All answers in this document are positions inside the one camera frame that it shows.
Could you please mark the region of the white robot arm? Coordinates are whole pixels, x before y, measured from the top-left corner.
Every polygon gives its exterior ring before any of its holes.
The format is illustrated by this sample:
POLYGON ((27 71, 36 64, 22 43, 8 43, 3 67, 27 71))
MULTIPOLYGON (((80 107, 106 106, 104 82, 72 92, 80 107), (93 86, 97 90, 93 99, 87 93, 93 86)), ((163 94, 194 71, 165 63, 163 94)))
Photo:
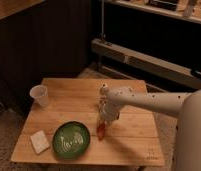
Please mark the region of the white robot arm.
POLYGON ((100 115, 117 119, 124 106, 178 118, 173 171, 201 171, 201 89, 192 93, 136 93, 130 87, 102 87, 100 115))

